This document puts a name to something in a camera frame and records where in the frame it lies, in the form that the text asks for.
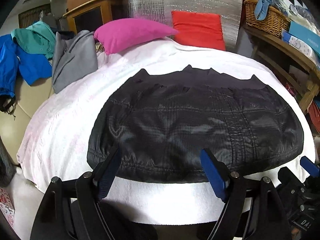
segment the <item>gray garment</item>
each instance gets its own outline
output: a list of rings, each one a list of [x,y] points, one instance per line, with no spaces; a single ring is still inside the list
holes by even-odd
[[[0,138],[0,187],[7,187],[9,185],[14,171],[15,169]]]
[[[63,40],[57,32],[52,61],[52,87],[56,94],[97,69],[93,32],[80,31],[70,40]]]

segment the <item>wicker basket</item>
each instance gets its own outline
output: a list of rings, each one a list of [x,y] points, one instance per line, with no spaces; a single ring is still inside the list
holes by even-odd
[[[254,16],[254,9],[256,8],[256,5],[257,2],[255,1],[244,1],[247,25],[270,33],[271,35],[281,39],[282,29],[288,31],[291,21],[272,6],[269,6],[266,18],[263,21],[258,21]]]

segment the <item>teal garment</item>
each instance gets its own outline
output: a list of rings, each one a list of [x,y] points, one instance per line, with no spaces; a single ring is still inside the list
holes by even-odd
[[[11,37],[29,54],[43,54],[47,59],[53,58],[56,37],[49,25],[38,21],[26,29],[15,29]]]

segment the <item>metal screw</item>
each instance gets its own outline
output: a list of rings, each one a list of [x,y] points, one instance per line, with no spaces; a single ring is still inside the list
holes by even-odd
[[[59,180],[59,177],[55,176],[51,179],[51,182],[56,183]]]
[[[233,178],[238,178],[238,177],[240,176],[239,173],[236,172],[236,171],[232,171],[232,172],[230,173],[230,175],[231,175]]]
[[[264,181],[265,183],[270,183],[270,182],[271,182],[271,179],[268,178],[268,177],[263,177],[263,181]]]
[[[83,174],[83,177],[87,179],[87,178],[90,178],[91,175],[92,175],[92,172],[91,172],[91,171],[87,171],[87,172],[85,172],[85,173]]]

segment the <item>bed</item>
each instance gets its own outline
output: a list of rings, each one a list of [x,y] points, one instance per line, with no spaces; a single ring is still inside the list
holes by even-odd
[[[287,166],[301,181],[308,173],[300,167],[302,156],[314,162],[316,154],[308,123],[295,99],[273,73],[253,59],[215,49],[188,47],[169,38],[131,47],[118,54],[98,54],[99,69],[46,100],[33,115],[17,153],[25,178],[45,192],[54,176],[76,179],[92,169],[87,164],[88,140],[94,122],[108,97],[128,78],[144,68],[151,75],[195,68],[213,68],[238,79],[255,74],[292,107],[304,130],[303,152]],[[268,176],[279,184],[279,166],[247,176]],[[187,225],[218,219],[223,202],[209,183],[144,183],[116,177],[108,197],[130,220],[156,225]]]

